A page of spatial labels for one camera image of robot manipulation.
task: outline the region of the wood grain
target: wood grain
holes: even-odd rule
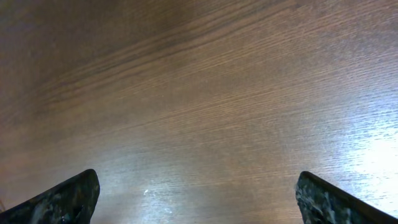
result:
[[[0,199],[92,223],[302,223],[309,170],[398,217],[397,1],[0,3]]]

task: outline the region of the wooden table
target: wooden table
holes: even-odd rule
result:
[[[398,217],[397,1],[0,4],[0,199],[94,168],[92,223],[302,223],[309,170]]]

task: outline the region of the glossy surface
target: glossy surface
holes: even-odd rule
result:
[[[310,170],[398,217],[396,1],[3,1],[0,199],[92,223],[301,223]]]

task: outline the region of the scuffed black object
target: scuffed black object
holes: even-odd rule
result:
[[[89,224],[100,183],[88,169],[40,195],[0,213],[0,224]]]
[[[398,223],[394,217],[308,171],[298,178],[296,199],[305,224]]]

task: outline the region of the brown wooden tabletop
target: brown wooden tabletop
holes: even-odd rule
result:
[[[309,170],[398,217],[398,1],[0,2],[0,200],[89,168],[92,223],[302,223]]]

